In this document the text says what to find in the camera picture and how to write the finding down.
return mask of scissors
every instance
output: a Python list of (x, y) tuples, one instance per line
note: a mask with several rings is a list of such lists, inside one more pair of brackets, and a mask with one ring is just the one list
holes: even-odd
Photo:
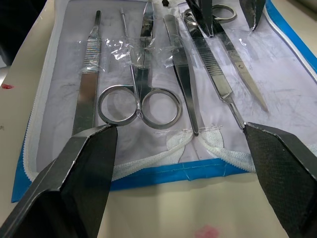
[[(236, 19), (237, 13), (233, 8), (231, 8), (227, 5), (223, 5), (223, 4), (216, 4), (216, 5), (212, 6), (212, 9), (216, 9), (216, 8), (226, 9), (226, 10), (230, 11), (232, 13), (232, 15), (228, 18), (217, 17), (217, 16), (213, 15), (213, 20), (212, 20), (213, 21), (213, 24), (212, 24), (213, 32), (215, 34), (217, 34), (217, 36), (220, 38), (220, 40), (222, 42), (222, 46), (224, 47), (228, 57), (230, 58), (232, 64), (234, 65), (234, 67), (235, 67), (236, 71), (238, 72), (239, 76), (241, 77), (242, 81), (244, 82), (244, 84), (248, 88), (249, 92), (257, 99), (257, 101), (260, 103), (263, 110), (267, 112), (268, 111), (267, 106), (266, 106), (265, 100), (264, 100), (259, 88), (257, 87), (256, 83), (254, 82), (252, 76), (250, 75), (245, 64), (243, 63), (241, 57), (239, 56), (239, 53), (235, 49), (230, 38), (228, 37), (225, 30), (221, 26), (221, 23), (231, 22), (234, 19)], [(203, 38), (203, 35), (200, 33), (200, 30), (199, 30), (199, 26), (201, 26), (200, 22), (202, 20), (201, 19), (200, 19), (200, 21), (198, 21), (197, 19), (195, 20), (193, 13), (189, 9), (184, 12), (183, 18), (184, 18), (184, 21), (185, 21), (187, 28), (190, 31), (192, 38), (193, 37)]]
[[(121, 10), (121, 16), (124, 24), (124, 32), (125, 36), (128, 39), (127, 26), (125, 21), (125, 16), (123, 10)], [(148, 1), (144, 13), (143, 13), (143, 22), (142, 29), (140, 35), (140, 55), (141, 55), (141, 63), (138, 64), (140, 66), (130, 66), (130, 71), (133, 79), (133, 85), (115, 85), (105, 89), (98, 100), (98, 113), (100, 118), (110, 124), (116, 126), (124, 126), (131, 123), (136, 117), (139, 117), (146, 125), (154, 129), (166, 129), (174, 125), (177, 120), (180, 118), (182, 114), (182, 105), (180, 103), (180, 99), (178, 96), (170, 90), (164, 88), (155, 88), (149, 85), (149, 73), (150, 67), (147, 65), (150, 62), (151, 53), (147, 49), (153, 39), (153, 24), (154, 24), (154, 10), (152, 1)], [(111, 120), (107, 118), (101, 109), (102, 102), (105, 97), (116, 90), (123, 90), (131, 93), (136, 102), (136, 110), (135, 112), (126, 119), (123, 120)], [(177, 113), (175, 117), (168, 123), (159, 124), (152, 122), (149, 120), (146, 115), (143, 113), (143, 105), (144, 102), (153, 94), (162, 93), (169, 96), (176, 105)]]

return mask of beige table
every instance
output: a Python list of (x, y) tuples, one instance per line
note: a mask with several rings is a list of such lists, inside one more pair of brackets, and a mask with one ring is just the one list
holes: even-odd
[[(273, 2), (317, 55), (316, 16), (292, 0)], [(53, 0), (48, 0), (4, 81), (14, 88), (0, 89), (0, 224), (15, 206), (10, 199), (16, 163), (53, 23)], [(112, 192), (99, 237), (194, 238), (205, 225), (222, 238), (287, 237), (254, 174)]]

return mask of table surface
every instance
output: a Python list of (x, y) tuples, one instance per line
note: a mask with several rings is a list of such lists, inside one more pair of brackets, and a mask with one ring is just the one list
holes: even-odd
[[(317, 55), (317, 16), (294, 0), (274, 5)], [(16, 163), (54, 24), (48, 0), (0, 89), (0, 224), (10, 202)], [(159, 184), (111, 192), (98, 237), (286, 238), (255, 174)]]

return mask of stainless steel scissors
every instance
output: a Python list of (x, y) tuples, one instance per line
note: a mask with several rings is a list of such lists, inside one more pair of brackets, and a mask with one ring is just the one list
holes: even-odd
[[(128, 38), (128, 32), (126, 27), (126, 21), (123, 11), (121, 11), (122, 20), (124, 23), (124, 31), (125, 36)], [(143, 22), (142, 22), (142, 29), (141, 29), (141, 35), (140, 35), (140, 55), (141, 55), (141, 63), (138, 64), (140, 66), (130, 66), (132, 79), (133, 79), (133, 85), (115, 85), (111, 86), (107, 89), (105, 89), (98, 100), (98, 113), (101, 119), (110, 124), (110, 125), (116, 125), (116, 126), (123, 126), (131, 123), (137, 116), (149, 127), (154, 129), (166, 129), (174, 125), (179, 117), (182, 114), (182, 105), (180, 103), (180, 99), (178, 96), (173, 93), (170, 90), (164, 89), (164, 88), (155, 88), (149, 86), (149, 73), (150, 73), (150, 66), (147, 65), (148, 62), (150, 62), (151, 59), (151, 53), (147, 49), (147, 47), (150, 45), (153, 39), (153, 24), (154, 24), (154, 10), (153, 10), (153, 4), (152, 1), (148, 1), (144, 13), (143, 13)], [(102, 112), (102, 102), (105, 99), (105, 97), (116, 90), (124, 90), (129, 93), (131, 93), (136, 102), (136, 110), (135, 112), (129, 116), (126, 119), (123, 120), (111, 120), (107, 118), (103, 112)], [(169, 96), (174, 103), (176, 104), (177, 113), (175, 117), (168, 123), (165, 124), (158, 124), (155, 122), (152, 122), (149, 120), (146, 115), (143, 113), (143, 104), (146, 99), (148, 99), (153, 94), (162, 93), (167, 96)]]
[[(264, 100), (259, 88), (257, 87), (256, 83), (254, 82), (253, 78), (251, 77), (247, 67), (243, 63), (241, 57), (239, 56), (234, 45), (232, 44), (230, 38), (228, 37), (225, 30), (223, 29), (223, 27), (220, 24), (220, 23), (226, 23), (226, 22), (233, 21), (234, 19), (236, 19), (237, 13), (233, 8), (231, 8), (227, 5), (223, 5), (223, 4), (216, 4), (216, 5), (212, 6), (212, 9), (216, 9), (216, 8), (226, 9), (226, 10), (230, 11), (232, 13), (232, 15), (231, 15), (231, 17), (228, 17), (228, 18), (217, 17), (217, 16), (213, 15), (213, 24), (212, 24), (213, 32), (215, 34), (217, 34), (217, 36), (221, 39), (222, 46), (224, 47), (224, 49), (225, 49), (226, 53), (228, 54), (232, 64), (236, 68), (239, 76), (241, 77), (242, 81), (244, 82), (244, 84), (248, 88), (249, 92), (258, 100), (258, 102), (260, 103), (262, 108), (265, 111), (267, 111), (267, 106), (266, 106), (265, 100)], [(192, 38), (193, 37), (196, 37), (196, 38), (203, 37), (203, 35), (200, 33), (200, 30), (198, 27), (200, 25), (199, 24), (200, 22), (197, 19), (195, 20), (192, 12), (189, 9), (184, 12), (183, 18), (184, 18), (184, 21), (185, 21), (187, 28), (189, 29), (189, 31), (191, 33)]]

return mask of red stain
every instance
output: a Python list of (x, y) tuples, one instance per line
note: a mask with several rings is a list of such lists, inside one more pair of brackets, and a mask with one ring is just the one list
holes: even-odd
[(1, 88), (3, 88), (3, 89), (11, 89), (11, 88), (14, 88), (14, 86), (11, 86), (11, 85), (8, 85), (8, 84), (3, 83), (3, 84), (1, 85)]
[(195, 232), (195, 238), (218, 238), (219, 231), (209, 225), (205, 225)]

